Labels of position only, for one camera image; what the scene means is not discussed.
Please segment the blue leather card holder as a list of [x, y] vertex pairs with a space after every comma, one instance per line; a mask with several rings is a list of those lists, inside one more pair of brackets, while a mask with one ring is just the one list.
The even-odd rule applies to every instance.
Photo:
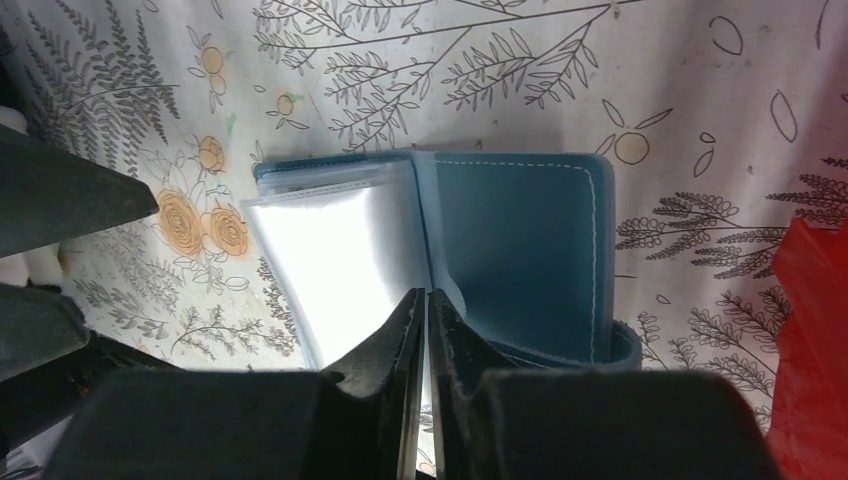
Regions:
[[639, 368], [613, 317], [614, 177], [595, 154], [394, 150], [263, 163], [245, 219], [306, 364], [361, 343], [413, 288], [441, 290], [520, 364]]

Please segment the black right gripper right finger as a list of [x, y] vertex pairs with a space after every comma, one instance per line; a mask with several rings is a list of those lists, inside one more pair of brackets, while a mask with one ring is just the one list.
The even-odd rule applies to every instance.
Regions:
[[778, 479], [745, 399], [703, 372], [521, 368], [429, 298], [441, 479]]

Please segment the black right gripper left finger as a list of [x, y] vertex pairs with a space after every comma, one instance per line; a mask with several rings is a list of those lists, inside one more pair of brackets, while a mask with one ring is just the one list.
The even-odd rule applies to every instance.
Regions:
[[124, 370], [83, 402], [47, 479], [413, 479], [426, 294], [319, 371]]

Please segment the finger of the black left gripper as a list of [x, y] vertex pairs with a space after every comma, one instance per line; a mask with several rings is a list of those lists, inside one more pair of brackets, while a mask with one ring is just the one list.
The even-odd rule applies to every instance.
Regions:
[[90, 331], [69, 297], [1, 286], [1, 379], [6, 381], [87, 345]]
[[74, 239], [158, 211], [147, 184], [1, 128], [1, 255]]

